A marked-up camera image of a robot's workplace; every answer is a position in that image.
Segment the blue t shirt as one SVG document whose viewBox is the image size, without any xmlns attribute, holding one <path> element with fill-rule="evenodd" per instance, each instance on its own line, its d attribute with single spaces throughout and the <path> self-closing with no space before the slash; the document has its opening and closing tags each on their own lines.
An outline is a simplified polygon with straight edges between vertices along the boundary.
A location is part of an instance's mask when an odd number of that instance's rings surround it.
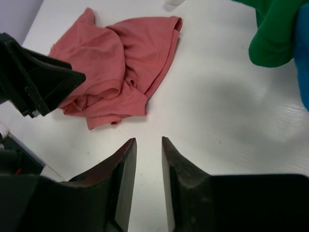
<svg viewBox="0 0 309 232">
<path fill-rule="evenodd" d="M 309 4 L 300 7 L 295 26 L 294 61 L 300 96 L 304 107 L 309 110 Z"/>
</svg>

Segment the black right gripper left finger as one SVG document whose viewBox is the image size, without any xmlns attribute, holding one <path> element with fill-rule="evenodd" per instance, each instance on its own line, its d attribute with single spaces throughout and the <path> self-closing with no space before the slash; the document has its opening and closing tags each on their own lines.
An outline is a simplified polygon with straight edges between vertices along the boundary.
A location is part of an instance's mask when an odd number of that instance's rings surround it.
<svg viewBox="0 0 309 232">
<path fill-rule="evenodd" d="M 126 232 L 136 172 L 137 142 L 69 181 L 41 174 L 0 175 L 3 232 Z"/>
</svg>

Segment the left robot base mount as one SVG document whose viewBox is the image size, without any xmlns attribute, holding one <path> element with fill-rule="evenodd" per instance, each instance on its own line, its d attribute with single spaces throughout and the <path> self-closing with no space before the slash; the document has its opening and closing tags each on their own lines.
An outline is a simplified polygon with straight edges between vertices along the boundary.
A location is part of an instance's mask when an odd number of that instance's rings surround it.
<svg viewBox="0 0 309 232">
<path fill-rule="evenodd" d="M 46 164 L 12 134 L 0 135 L 0 174 L 41 174 Z"/>
</svg>

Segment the pink t shirt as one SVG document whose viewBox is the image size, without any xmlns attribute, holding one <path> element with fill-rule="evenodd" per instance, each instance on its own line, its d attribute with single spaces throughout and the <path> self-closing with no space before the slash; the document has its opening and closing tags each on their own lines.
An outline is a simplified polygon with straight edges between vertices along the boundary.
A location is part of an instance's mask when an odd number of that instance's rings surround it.
<svg viewBox="0 0 309 232">
<path fill-rule="evenodd" d="M 52 46 L 86 80 L 60 105 L 83 117 L 89 129 L 146 116 L 146 104 L 173 62 L 183 26 L 180 17 L 138 17 L 99 27 L 87 8 Z"/>
</svg>

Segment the green t shirt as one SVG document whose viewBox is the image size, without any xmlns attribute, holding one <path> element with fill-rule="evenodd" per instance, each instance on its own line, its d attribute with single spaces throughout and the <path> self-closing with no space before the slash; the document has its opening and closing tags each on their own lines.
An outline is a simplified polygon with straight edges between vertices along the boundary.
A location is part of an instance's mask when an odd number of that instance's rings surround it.
<svg viewBox="0 0 309 232">
<path fill-rule="evenodd" d="M 257 32 L 249 58 L 257 66 L 275 68 L 293 58 L 295 22 L 307 0 L 238 0 L 255 9 Z"/>
</svg>

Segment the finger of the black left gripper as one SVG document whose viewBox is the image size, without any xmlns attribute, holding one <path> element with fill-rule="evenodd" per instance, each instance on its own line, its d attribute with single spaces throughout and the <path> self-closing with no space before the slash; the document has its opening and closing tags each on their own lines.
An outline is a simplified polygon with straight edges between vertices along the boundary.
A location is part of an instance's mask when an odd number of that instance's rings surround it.
<svg viewBox="0 0 309 232">
<path fill-rule="evenodd" d="M 23 48 L 1 33 L 0 102 L 10 102 L 23 116 L 51 113 L 85 80 L 69 63 Z"/>
</svg>

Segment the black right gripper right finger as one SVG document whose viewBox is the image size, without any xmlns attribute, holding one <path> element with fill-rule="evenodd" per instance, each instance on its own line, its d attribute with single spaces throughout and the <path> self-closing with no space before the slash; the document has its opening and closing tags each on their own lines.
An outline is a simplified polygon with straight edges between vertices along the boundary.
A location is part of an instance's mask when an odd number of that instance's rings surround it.
<svg viewBox="0 0 309 232">
<path fill-rule="evenodd" d="M 309 179 L 302 174 L 210 175 L 162 138 L 170 232 L 306 232 Z"/>
</svg>

